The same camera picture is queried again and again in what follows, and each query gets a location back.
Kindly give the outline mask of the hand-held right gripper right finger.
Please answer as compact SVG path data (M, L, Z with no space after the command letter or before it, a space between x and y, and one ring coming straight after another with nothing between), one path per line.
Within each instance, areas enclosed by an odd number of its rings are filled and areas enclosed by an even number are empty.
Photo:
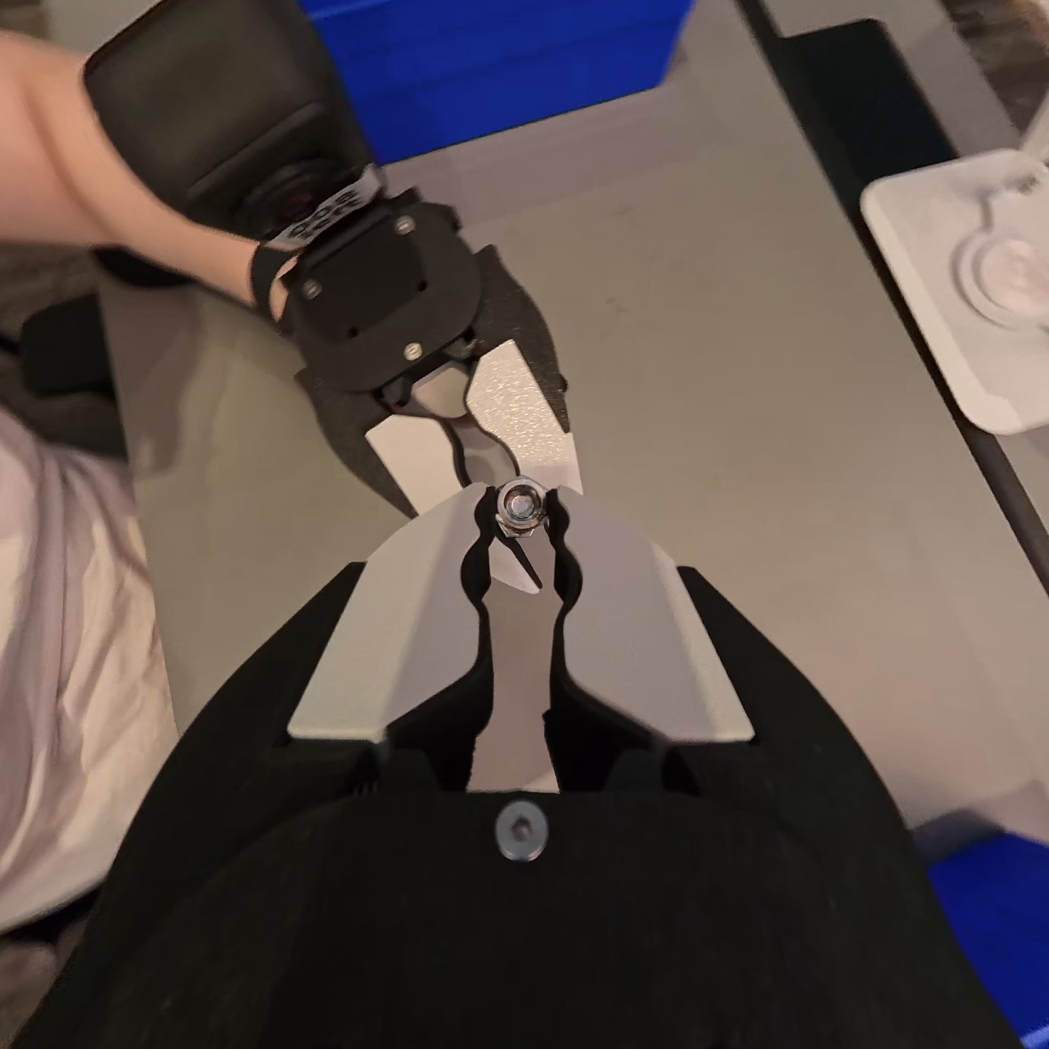
M544 738L561 793L600 791L620 758L754 740L675 560L571 488L547 502L561 608Z

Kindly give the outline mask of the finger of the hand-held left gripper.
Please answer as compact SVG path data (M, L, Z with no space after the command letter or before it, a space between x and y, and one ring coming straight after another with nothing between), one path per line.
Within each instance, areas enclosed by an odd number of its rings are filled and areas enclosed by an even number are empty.
M459 434L446 419L390 414L368 429L365 438L406 497L413 517L426 514L472 484Z
M547 490L584 492L575 438L558 421L514 340L481 355L465 405L481 432L505 448L517 476Z

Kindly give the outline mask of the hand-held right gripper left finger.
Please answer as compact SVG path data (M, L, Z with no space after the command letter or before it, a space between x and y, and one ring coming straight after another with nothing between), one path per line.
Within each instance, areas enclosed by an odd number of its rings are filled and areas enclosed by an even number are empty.
M473 484L401 527L366 561L287 731L426 755L464 791L494 706L494 491Z

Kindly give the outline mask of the large steel bolt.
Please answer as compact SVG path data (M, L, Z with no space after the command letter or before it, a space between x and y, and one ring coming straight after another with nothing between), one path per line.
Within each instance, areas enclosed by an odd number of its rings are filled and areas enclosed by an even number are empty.
M526 476L507 481L496 494L496 518L506 521L545 522L545 488Z

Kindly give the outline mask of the blue plastic bin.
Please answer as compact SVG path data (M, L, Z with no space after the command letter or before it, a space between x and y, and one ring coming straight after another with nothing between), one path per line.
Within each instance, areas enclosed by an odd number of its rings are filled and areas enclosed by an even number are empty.
M303 1L380 164L657 87L690 1Z
M927 870L976 973L1023 1046L1048 1046L1048 845L999 833Z

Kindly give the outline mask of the person's left forearm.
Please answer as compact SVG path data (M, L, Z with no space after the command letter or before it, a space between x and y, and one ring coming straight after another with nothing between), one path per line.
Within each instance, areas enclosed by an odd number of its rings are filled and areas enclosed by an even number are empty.
M255 241L192 222L138 180L98 122L85 61L1 33L1 240L117 247L254 305Z

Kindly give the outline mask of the wooden board document stand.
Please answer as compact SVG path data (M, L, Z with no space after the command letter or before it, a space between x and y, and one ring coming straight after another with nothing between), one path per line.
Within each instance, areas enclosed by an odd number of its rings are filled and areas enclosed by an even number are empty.
M861 213L965 418L1048 424L1048 98L1016 149L874 181Z

